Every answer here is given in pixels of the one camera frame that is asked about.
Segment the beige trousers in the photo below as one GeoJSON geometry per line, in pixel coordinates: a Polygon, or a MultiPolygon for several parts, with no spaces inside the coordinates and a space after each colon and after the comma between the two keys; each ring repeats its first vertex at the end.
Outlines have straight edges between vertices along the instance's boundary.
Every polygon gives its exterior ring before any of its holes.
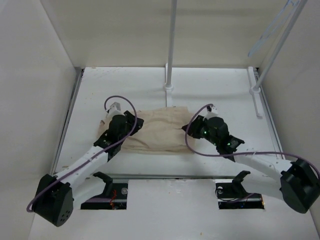
{"type": "Polygon", "coordinates": [[[182,129],[192,116],[186,106],[138,110],[137,117],[144,120],[143,126],[123,142],[121,151],[151,155],[192,154],[182,129]]]}

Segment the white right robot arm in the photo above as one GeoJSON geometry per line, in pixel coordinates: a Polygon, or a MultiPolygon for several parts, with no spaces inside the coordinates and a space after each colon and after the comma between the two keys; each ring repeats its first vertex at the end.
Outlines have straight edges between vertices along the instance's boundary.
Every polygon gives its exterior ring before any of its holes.
{"type": "Polygon", "coordinates": [[[244,141],[230,134],[221,117],[197,116],[182,126],[185,137],[205,139],[216,147],[218,155],[234,163],[249,166],[273,181],[254,178],[243,170],[233,178],[231,190],[238,198],[263,194],[284,201],[294,211],[305,214],[320,196],[320,173],[306,159],[277,158],[278,152],[238,152],[244,141]]]}

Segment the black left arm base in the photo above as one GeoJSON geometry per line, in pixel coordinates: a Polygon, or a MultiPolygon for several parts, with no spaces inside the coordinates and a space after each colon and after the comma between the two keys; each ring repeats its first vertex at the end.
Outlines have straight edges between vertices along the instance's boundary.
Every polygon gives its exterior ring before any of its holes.
{"type": "Polygon", "coordinates": [[[91,197],[81,204],[81,210],[126,210],[128,197],[128,181],[114,181],[102,172],[93,174],[104,182],[102,193],[91,197]]]}

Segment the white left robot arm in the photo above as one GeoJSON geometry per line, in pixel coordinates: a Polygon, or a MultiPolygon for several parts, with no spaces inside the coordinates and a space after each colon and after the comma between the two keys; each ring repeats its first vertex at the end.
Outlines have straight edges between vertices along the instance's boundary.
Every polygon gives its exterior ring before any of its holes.
{"type": "Polygon", "coordinates": [[[112,195],[113,179],[99,172],[121,150],[125,139],[136,134],[144,120],[129,111],[109,113],[107,129],[90,149],[72,165],[55,175],[44,175],[27,211],[36,213],[56,227],[62,226],[75,208],[92,197],[108,199],[112,195]]]}

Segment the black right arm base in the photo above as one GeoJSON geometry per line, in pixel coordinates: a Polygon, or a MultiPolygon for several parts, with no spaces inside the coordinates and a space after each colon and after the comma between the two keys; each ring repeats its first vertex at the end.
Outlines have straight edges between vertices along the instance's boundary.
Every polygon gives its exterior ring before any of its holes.
{"type": "Polygon", "coordinates": [[[233,179],[220,179],[215,182],[215,196],[220,210],[264,210],[261,194],[248,193],[242,182],[251,172],[243,170],[233,179]]]}

